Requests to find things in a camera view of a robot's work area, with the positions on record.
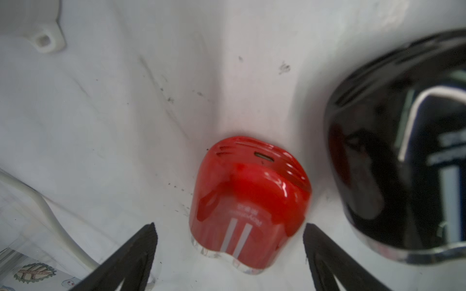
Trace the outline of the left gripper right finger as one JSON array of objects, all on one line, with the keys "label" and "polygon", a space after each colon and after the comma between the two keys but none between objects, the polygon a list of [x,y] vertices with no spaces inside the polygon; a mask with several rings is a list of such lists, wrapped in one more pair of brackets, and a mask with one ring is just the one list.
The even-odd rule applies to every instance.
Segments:
[{"label": "left gripper right finger", "polygon": [[303,244],[317,291],[389,291],[315,224],[306,224]]}]

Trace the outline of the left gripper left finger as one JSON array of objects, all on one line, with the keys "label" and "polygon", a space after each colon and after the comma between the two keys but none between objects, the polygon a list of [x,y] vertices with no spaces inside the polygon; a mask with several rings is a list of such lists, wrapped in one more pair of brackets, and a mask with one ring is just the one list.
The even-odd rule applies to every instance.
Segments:
[{"label": "left gripper left finger", "polygon": [[154,223],[143,226],[73,291],[144,291],[157,249]]}]

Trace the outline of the red electric shaver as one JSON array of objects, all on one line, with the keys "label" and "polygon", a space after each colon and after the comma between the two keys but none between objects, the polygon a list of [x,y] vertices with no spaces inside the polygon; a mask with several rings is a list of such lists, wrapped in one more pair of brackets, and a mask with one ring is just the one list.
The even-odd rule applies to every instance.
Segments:
[{"label": "red electric shaver", "polygon": [[286,150],[250,137],[223,139],[197,174],[192,244],[206,257],[260,274],[300,229],[311,193],[303,167]]}]

